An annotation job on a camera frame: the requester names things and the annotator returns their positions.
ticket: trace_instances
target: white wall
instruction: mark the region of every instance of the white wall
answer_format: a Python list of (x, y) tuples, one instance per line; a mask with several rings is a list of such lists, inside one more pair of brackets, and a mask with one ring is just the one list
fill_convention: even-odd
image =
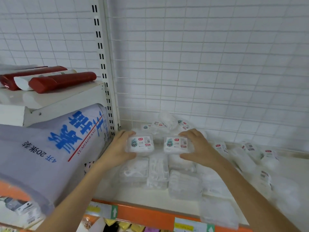
[(0, 0), (0, 63), (98, 73), (89, 0)]
[(107, 0), (125, 128), (168, 110), (227, 141), (309, 150), (309, 0)]

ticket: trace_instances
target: store shelf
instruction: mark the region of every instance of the store shelf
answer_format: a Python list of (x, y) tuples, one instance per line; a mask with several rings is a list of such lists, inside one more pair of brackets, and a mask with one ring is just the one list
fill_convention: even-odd
[(38, 94), (0, 89), (0, 124), (29, 126), (99, 103), (107, 106), (104, 84), (88, 82)]
[[(118, 205), (117, 219), (119, 220), (170, 231), (174, 229), (175, 217), (200, 222), (198, 202), (171, 199), (168, 196), (168, 190), (123, 188), (118, 190), (112, 202), (100, 200), (100, 195), (102, 191), (98, 188), (93, 201)], [(237, 231), (252, 232), (246, 225), (248, 223), (242, 213), (237, 213), (241, 223), (244, 224)], [(234, 230), (216, 226), (215, 231), (232, 232)]]

